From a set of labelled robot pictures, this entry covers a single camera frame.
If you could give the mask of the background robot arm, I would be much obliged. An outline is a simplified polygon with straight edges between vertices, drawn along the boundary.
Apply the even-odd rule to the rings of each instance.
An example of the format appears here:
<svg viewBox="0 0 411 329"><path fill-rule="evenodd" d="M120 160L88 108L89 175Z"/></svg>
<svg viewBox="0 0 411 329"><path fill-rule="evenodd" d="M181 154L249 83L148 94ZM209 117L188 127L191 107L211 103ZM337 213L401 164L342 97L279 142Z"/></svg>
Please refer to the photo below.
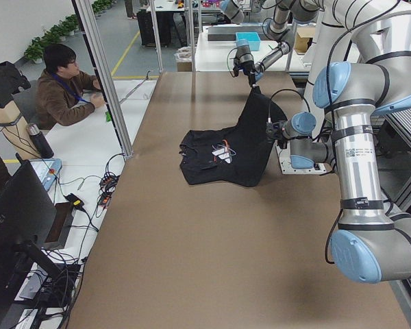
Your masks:
<svg viewBox="0 0 411 329"><path fill-rule="evenodd" d="M235 24L240 24L244 21L244 14L242 8L237 1L224 0L220 2L220 11Z"/></svg>

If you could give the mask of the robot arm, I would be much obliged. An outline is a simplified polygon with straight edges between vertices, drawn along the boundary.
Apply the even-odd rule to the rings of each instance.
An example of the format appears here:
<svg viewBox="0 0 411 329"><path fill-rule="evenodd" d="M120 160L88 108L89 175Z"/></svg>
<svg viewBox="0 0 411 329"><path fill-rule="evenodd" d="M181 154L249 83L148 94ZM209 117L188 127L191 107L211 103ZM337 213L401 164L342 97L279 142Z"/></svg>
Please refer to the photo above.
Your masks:
<svg viewBox="0 0 411 329"><path fill-rule="evenodd" d="M389 63L334 62L318 75L312 99L332 119L327 142L316 143L316 118L300 112L268 121L267 136L289 148L294 169L329 164L340 182L340 214L327 240L327 254L348 279L374 284L411 278L411 215L387 215L379 183L371 115L411 107L411 80L397 86Z"/></svg>
<svg viewBox="0 0 411 329"><path fill-rule="evenodd" d="M263 59L255 62L251 53L249 41L246 38L236 41L236 53L233 59L232 75L239 76L240 72L248 77L250 86L262 77L272 64L282 56L289 54L295 43L295 33L288 27L288 17L300 24L309 23L316 17L319 6L310 1L276 1L273 18L262 26L264 35L277 43L277 46L267 53Z"/></svg>

